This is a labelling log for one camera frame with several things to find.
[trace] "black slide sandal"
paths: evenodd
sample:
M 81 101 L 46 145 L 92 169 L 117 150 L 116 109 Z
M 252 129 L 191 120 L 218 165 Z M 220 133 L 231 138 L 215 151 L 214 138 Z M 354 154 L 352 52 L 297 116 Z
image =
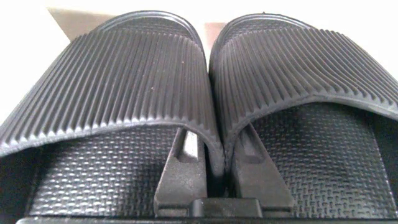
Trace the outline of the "black slide sandal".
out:
M 284 217 L 397 218 L 398 83 L 352 40 L 243 16 L 213 46 L 210 78 L 234 196 Z
M 206 197 L 205 146 L 211 173 L 224 172 L 201 43 L 167 12 L 132 12 L 75 39 L 3 123 L 0 141 L 2 223 L 153 218 L 172 197 Z M 172 169 L 181 172 L 160 179 Z M 159 181 L 175 188 L 164 196 Z

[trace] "textured rubber surface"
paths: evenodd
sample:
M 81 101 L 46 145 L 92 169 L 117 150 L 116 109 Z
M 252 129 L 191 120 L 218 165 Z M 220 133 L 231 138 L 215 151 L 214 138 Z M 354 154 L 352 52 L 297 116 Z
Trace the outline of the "textured rubber surface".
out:
M 141 127 L 47 145 L 28 214 L 153 217 L 176 132 Z
M 295 198 L 293 217 L 397 218 L 367 111 L 397 119 L 398 83 L 352 40 L 244 16 L 221 31 L 210 76 L 227 171 L 252 122 Z
M 0 129 L 0 156 L 131 126 L 183 126 L 223 174 L 203 52 L 179 35 L 115 30 L 75 39 Z
M 367 112 L 310 103 L 252 123 L 301 218 L 397 218 Z
M 203 49 L 199 35 L 191 23 L 180 16 L 163 11 L 137 11 L 126 13 L 106 21 L 92 32 L 124 29 L 180 35 L 193 40 Z
M 339 33 L 248 32 L 224 43 L 217 55 L 210 70 L 227 170 L 240 130 L 284 108 L 329 101 L 398 118 L 398 82 Z

